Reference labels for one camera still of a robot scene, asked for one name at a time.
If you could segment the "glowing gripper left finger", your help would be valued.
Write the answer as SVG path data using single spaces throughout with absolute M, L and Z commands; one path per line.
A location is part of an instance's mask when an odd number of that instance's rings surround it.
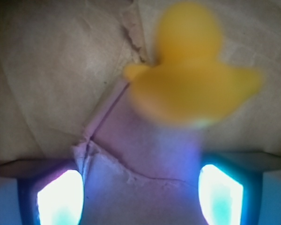
M 78 225 L 84 183 L 73 161 L 47 161 L 17 180 L 23 225 Z

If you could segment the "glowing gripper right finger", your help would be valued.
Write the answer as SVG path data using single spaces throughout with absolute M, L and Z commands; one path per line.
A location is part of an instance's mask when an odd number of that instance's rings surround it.
M 209 225 L 256 225 L 263 178 L 258 153 L 204 153 L 198 194 Z

